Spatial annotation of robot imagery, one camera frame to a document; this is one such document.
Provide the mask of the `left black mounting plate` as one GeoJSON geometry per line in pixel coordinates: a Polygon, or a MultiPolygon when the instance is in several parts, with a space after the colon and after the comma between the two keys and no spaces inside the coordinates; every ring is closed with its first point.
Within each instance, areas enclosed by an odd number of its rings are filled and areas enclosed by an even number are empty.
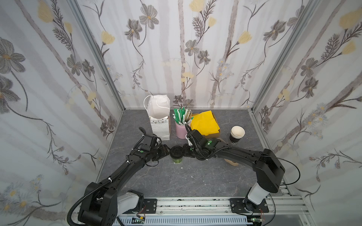
{"type": "Polygon", "coordinates": [[[137,214],[155,214],[157,199],[140,199],[134,209],[131,210],[137,214]]]}

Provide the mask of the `black cup lid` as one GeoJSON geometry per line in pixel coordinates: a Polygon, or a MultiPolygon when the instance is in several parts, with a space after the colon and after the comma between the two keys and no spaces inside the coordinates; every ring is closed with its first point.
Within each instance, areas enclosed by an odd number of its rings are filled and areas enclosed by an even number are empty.
{"type": "Polygon", "coordinates": [[[170,156],[174,160],[182,159],[183,155],[184,155],[184,151],[181,146],[174,146],[170,150],[170,156]]]}

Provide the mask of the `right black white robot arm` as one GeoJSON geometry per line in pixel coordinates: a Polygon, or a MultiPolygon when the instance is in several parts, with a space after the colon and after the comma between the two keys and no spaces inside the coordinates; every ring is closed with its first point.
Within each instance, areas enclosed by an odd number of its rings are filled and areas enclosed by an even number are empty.
{"type": "Polygon", "coordinates": [[[269,149],[252,151],[230,146],[218,139],[177,147],[176,156],[197,158],[200,161],[214,157],[222,158],[252,168],[256,173],[257,181],[250,188],[241,205],[246,212],[250,213],[261,208],[267,195],[278,192],[286,171],[280,162],[282,159],[276,157],[269,149]]]}

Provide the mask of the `yellow napkins stack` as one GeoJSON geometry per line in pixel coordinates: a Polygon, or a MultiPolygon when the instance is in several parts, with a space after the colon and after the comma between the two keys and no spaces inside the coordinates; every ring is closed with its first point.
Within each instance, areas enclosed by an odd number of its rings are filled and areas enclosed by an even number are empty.
{"type": "Polygon", "coordinates": [[[191,129],[197,130],[204,136],[214,135],[220,132],[219,124],[217,123],[212,111],[193,115],[191,129]]]}

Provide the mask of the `white patterned paper bag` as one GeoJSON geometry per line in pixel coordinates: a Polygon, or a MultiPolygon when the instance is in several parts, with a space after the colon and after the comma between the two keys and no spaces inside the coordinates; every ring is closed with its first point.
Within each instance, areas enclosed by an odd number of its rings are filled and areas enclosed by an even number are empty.
{"type": "Polygon", "coordinates": [[[152,132],[163,141],[170,140],[170,99],[167,95],[148,95],[143,101],[152,132]]]}

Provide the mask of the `pink cup holder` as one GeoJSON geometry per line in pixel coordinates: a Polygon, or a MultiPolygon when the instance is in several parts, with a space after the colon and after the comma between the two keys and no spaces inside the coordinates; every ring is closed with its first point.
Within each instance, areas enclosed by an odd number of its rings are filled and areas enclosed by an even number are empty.
{"type": "Polygon", "coordinates": [[[186,135],[187,135],[187,130],[186,130],[185,125],[184,125],[184,124],[175,123],[175,126],[176,126],[176,136],[177,136],[179,139],[185,139],[185,138],[186,138],[186,135]]]}

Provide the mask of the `brown pulp cup carrier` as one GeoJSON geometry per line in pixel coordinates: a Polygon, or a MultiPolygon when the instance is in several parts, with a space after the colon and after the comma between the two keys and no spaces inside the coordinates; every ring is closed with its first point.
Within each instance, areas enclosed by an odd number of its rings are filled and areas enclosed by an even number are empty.
{"type": "Polygon", "coordinates": [[[227,160],[227,159],[224,159],[228,164],[232,165],[232,166],[238,166],[239,164],[236,163],[236,162],[233,162],[231,160],[227,160]]]}

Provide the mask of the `brown cardboard napkin box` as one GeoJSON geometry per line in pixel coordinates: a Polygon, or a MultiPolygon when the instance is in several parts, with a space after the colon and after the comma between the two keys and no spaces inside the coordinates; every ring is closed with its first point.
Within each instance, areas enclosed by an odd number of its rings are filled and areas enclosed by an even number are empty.
{"type": "Polygon", "coordinates": [[[209,134],[208,137],[209,138],[218,138],[218,137],[220,137],[220,134],[221,134],[220,131],[218,131],[217,133],[209,134]]]}

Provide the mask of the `black mounting plate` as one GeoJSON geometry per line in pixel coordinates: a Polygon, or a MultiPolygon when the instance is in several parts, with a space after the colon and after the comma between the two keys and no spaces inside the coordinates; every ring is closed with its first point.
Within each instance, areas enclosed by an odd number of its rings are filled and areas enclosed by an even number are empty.
{"type": "Polygon", "coordinates": [[[155,214],[157,199],[140,199],[134,209],[131,210],[137,214],[155,214]]]}
{"type": "Polygon", "coordinates": [[[263,199],[259,205],[249,200],[244,201],[244,198],[231,198],[229,199],[229,201],[232,213],[242,213],[242,214],[269,213],[269,208],[265,199],[263,199]]]}

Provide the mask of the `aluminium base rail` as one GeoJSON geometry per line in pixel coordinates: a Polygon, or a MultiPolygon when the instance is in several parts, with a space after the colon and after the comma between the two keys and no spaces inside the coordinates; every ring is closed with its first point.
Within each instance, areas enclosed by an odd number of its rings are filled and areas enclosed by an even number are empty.
{"type": "Polygon", "coordinates": [[[241,197],[157,197],[155,214],[125,213],[115,226],[314,226],[299,196],[267,196],[269,213],[232,213],[229,199],[241,197]]]}

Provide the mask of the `black paper cup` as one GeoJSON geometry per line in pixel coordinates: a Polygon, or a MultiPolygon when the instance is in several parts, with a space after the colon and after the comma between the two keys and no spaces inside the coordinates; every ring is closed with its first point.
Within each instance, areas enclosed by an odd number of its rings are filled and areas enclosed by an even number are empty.
{"type": "Polygon", "coordinates": [[[245,136],[245,134],[246,132],[242,127],[233,126],[230,132],[229,142],[231,144],[236,144],[245,136]]]}

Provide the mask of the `green paper cup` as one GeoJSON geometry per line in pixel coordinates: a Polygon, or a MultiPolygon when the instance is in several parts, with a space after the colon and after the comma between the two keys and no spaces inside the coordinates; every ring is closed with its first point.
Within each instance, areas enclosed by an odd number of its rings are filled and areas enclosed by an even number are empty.
{"type": "Polygon", "coordinates": [[[182,161],[183,161],[183,158],[178,158],[178,159],[172,159],[172,161],[175,163],[175,164],[180,164],[182,161]]]}

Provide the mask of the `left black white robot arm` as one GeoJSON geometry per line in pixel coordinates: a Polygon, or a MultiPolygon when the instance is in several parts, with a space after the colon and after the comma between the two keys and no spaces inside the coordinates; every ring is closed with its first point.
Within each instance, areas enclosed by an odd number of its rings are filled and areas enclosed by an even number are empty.
{"type": "Polygon", "coordinates": [[[70,208],[67,223],[70,226],[111,226],[118,214],[118,191],[149,161],[158,161],[170,153],[167,145],[132,150],[126,161],[107,179],[91,182],[81,197],[70,208]]]}

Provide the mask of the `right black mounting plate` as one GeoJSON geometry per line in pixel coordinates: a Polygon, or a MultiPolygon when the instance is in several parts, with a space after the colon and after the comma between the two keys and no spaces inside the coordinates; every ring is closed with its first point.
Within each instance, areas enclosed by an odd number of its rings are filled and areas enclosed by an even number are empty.
{"type": "Polygon", "coordinates": [[[263,199],[259,205],[249,200],[244,201],[244,198],[231,198],[229,199],[229,201],[232,213],[242,213],[242,214],[269,213],[269,208],[265,199],[263,199]]]}

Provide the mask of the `green white straws bundle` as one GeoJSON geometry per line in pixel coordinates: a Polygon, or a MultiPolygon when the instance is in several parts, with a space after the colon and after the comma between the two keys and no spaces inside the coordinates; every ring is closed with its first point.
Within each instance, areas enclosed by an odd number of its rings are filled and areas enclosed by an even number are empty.
{"type": "Polygon", "coordinates": [[[188,108],[175,108],[173,110],[173,118],[179,125],[190,124],[193,120],[192,111],[188,108]]]}

